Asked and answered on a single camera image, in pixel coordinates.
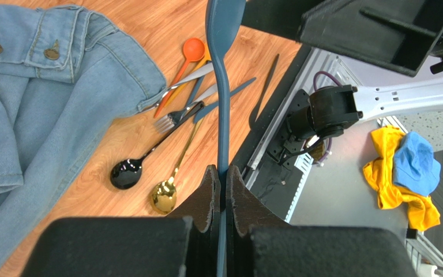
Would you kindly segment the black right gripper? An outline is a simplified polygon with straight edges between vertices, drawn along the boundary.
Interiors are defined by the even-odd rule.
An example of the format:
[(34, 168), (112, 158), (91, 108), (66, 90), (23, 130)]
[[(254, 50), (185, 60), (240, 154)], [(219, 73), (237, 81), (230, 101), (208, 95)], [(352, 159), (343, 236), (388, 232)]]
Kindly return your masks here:
[(324, 1), (302, 15), (299, 42), (414, 77), (443, 73), (443, 1)]

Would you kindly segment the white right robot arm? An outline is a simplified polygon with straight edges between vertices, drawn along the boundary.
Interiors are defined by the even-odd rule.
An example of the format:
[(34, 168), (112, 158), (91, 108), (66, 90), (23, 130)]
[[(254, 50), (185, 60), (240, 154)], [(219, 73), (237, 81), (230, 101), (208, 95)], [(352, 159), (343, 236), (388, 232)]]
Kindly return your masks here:
[[(431, 55), (443, 73), (443, 1), (247, 1), (244, 26), (414, 77)], [(299, 154), (313, 136), (337, 137), (353, 124), (390, 115), (443, 111), (443, 79), (396, 87), (316, 89), (279, 117), (274, 158)]]

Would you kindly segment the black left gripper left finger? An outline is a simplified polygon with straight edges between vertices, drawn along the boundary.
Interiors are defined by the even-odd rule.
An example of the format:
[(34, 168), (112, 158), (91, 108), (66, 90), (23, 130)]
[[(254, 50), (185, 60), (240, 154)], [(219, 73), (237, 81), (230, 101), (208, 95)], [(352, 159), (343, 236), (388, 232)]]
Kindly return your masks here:
[(216, 166), (206, 167), (198, 188), (167, 217), (192, 219), (185, 275), (216, 276), (220, 227), (220, 180)]

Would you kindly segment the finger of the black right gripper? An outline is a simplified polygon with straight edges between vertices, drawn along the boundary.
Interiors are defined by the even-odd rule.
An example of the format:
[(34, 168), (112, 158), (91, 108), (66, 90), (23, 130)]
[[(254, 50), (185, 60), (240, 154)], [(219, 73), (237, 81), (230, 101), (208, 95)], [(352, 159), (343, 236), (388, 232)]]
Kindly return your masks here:
[(249, 0), (242, 25), (297, 40), (302, 15), (320, 3), (320, 0)]

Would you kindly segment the dark blue plastic spoon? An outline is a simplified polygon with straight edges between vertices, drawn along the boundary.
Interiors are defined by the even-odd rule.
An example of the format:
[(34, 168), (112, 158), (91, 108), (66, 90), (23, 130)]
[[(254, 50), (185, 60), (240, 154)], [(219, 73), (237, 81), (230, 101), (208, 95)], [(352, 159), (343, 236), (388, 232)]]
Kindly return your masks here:
[(219, 98), (217, 171), (220, 180), (220, 227), (217, 276), (227, 276), (226, 180), (230, 153), (230, 83), (224, 57), (231, 48), (242, 23), (245, 1), (208, 1), (205, 32), (216, 77)]

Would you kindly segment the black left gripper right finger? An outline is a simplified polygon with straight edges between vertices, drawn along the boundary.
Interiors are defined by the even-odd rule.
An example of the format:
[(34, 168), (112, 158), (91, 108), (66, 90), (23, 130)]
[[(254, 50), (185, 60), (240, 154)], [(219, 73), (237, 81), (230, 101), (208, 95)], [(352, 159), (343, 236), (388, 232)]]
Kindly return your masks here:
[(277, 232), (289, 226), (246, 187), (231, 165), (226, 180), (227, 276), (268, 276), (269, 263), (281, 247)]

